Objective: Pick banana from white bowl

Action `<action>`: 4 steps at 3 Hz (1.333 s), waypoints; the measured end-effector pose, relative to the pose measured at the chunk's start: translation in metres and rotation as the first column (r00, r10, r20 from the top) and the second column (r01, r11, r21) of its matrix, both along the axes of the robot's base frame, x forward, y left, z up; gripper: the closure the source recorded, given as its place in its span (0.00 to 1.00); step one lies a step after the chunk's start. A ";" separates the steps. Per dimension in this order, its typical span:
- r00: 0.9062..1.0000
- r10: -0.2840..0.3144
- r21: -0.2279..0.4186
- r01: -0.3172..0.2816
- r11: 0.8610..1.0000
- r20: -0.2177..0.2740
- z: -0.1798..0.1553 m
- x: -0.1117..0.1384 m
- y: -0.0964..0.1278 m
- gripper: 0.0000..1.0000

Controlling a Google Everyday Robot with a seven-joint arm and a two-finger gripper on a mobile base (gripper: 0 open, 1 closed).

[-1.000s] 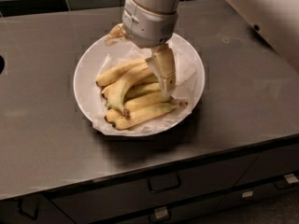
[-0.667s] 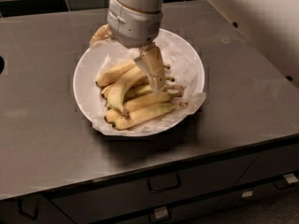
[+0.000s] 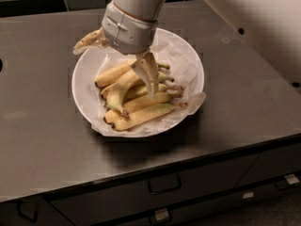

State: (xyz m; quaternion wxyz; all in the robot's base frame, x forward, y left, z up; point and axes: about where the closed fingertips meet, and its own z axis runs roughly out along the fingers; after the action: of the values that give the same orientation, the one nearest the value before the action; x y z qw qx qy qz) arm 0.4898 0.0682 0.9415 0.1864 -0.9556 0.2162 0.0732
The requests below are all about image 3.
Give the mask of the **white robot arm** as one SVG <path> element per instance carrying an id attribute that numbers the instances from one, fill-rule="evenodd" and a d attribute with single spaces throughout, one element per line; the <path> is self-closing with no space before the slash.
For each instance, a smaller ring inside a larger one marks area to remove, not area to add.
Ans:
<path id="1" fill-rule="evenodd" d="M 102 25 L 73 47 L 78 55 L 110 46 L 142 55 L 153 44 L 166 0 L 112 0 Z M 297 92 L 301 92 L 301 0 L 203 0 Z"/>

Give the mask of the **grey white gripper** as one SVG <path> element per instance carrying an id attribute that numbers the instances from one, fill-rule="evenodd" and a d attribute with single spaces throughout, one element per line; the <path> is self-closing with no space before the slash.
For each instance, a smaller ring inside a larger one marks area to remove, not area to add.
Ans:
<path id="1" fill-rule="evenodd" d="M 136 55 L 131 65 L 134 72 L 145 83 L 150 99 L 153 99 L 159 85 L 159 73 L 152 52 L 147 51 L 154 39 L 157 22 L 144 22 L 121 11 L 114 2 L 110 2 L 102 20 L 102 28 L 86 34 L 73 47 L 72 52 L 80 55 L 90 48 L 108 46 L 124 55 Z"/>

